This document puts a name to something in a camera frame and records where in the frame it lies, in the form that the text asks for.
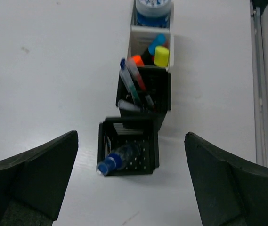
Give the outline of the orange highlighter marker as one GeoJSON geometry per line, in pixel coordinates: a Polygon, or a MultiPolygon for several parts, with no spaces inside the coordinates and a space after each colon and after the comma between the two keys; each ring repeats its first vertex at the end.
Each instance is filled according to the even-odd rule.
{"type": "Polygon", "coordinates": [[[134,63],[137,66],[144,66],[145,65],[141,55],[134,55],[131,59],[134,61],[134,63]]]}

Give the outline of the red gel pen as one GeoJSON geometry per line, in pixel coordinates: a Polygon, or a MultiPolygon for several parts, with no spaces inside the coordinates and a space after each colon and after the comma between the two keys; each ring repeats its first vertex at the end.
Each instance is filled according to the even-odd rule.
{"type": "Polygon", "coordinates": [[[139,70],[138,70],[138,67],[136,66],[136,63],[132,59],[129,59],[129,60],[127,60],[125,62],[125,64],[126,64],[127,68],[129,69],[132,77],[136,80],[136,82],[138,83],[141,91],[143,92],[149,108],[153,112],[156,112],[156,107],[154,105],[154,102],[153,102],[151,96],[147,93],[145,83],[144,83],[144,81],[142,79],[142,76],[141,76],[139,70]]]}

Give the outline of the blue cleaning gel jar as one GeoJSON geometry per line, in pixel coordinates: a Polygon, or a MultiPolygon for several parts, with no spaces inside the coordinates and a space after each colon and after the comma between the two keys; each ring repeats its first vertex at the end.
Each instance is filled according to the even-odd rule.
{"type": "Polygon", "coordinates": [[[168,28],[171,0],[136,0],[136,24],[139,26],[168,28]]]}

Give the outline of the green gel pen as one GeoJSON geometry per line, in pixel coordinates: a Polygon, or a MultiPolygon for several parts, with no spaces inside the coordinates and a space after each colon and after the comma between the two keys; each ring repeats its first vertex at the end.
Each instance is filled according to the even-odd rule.
{"type": "Polygon", "coordinates": [[[125,79],[125,86],[128,89],[128,91],[130,92],[134,104],[137,106],[142,106],[141,100],[140,100],[139,95],[136,91],[133,80],[131,79],[131,77],[129,75],[124,75],[124,79],[125,79]]]}

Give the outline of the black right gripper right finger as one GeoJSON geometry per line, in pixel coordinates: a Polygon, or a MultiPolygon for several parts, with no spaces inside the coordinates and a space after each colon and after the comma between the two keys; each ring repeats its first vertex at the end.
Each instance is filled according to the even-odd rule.
{"type": "Polygon", "coordinates": [[[204,226],[268,226],[268,168],[188,132],[185,152],[204,226]]]}

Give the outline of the yellow highlighter marker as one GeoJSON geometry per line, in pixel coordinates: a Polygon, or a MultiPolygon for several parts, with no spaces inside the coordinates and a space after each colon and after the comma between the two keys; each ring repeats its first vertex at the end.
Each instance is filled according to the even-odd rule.
{"type": "Polygon", "coordinates": [[[164,46],[155,48],[154,64],[158,67],[167,67],[169,64],[170,51],[164,46]]]}

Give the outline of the purple gel pen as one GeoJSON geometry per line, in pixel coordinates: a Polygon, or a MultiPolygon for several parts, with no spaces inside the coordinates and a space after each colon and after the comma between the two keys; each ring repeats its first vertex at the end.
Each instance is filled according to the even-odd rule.
{"type": "Polygon", "coordinates": [[[126,110],[126,111],[141,112],[142,110],[140,107],[122,99],[118,101],[117,106],[120,110],[126,110]]]}

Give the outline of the blue ballpoint pen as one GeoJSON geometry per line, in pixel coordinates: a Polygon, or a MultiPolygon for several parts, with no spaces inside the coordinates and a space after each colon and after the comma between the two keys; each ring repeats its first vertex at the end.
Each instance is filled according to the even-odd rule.
{"type": "Polygon", "coordinates": [[[137,90],[135,88],[134,82],[132,80],[132,77],[130,75],[130,72],[125,64],[125,59],[122,58],[120,61],[120,71],[119,76],[121,77],[127,91],[131,94],[133,102],[137,106],[142,106],[142,102],[139,98],[139,95],[137,93],[137,90]]]}

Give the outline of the blue highlighter marker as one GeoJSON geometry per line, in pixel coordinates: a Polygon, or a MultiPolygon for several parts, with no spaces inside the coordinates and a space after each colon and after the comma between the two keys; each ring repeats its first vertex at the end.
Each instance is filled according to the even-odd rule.
{"type": "Polygon", "coordinates": [[[155,55],[155,49],[157,46],[164,46],[166,43],[166,38],[164,34],[158,34],[156,38],[151,42],[151,44],[148,46],[148,52],[151,55],[155,55]]]}

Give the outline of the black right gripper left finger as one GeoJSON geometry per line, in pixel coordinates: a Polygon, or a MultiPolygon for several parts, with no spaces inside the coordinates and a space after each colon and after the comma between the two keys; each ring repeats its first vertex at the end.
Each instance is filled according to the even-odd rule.
{"type": "Polygon", "coordinates": [[[70,131],[0,161],[0,226],[51,226],[58,219],[78,152],[70,131]]]}

